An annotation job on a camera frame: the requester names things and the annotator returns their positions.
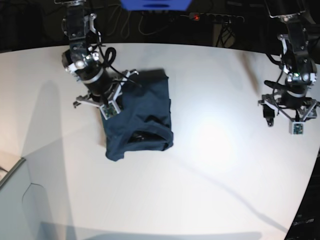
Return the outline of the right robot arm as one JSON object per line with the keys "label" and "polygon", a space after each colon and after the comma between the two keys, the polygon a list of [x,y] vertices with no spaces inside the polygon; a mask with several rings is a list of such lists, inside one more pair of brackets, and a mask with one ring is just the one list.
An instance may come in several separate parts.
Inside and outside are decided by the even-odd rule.
{"label": "right robot arm", "polygon": [[108,120],[122,111],[120,97],[126,83],[137,85],[132,79],[138,71],[123,72],[113,68],[116,49],[102,50],[102,35],[95,26],[97,15],[87,11],[83,0],[56,0],[55,4],[65,7],[66,14],[61,28],[68,38],[69,48],[62,53],[61,62],[65,71],[87,88],[86,95],[80,95],[73,103],[74,108],[90,105],[99,109],[102,117]]}

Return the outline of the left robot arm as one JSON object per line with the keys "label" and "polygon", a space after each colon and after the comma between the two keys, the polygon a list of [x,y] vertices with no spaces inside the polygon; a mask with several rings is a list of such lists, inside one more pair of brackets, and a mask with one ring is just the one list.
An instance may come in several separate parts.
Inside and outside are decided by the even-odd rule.
{"label": "left robot arm", "polygon": [[258,104],[263,108],[263,117],[269,127],[281,114],[289,120],[290,134],[303,135],[305,123],[317,118],[320,106],[319,101],[307,96],[318,76],[316,64],[309,54],[309,36],[300,18],[306,7],[302,0],[267,0],[265,5],[269,17],[279,19],[287,28],[287,33],[277,36],[282,44],[280,60],[267,55],[286,77],[283,84],[279,80],[265,80],[264,84],[272,92],[262,95]]}

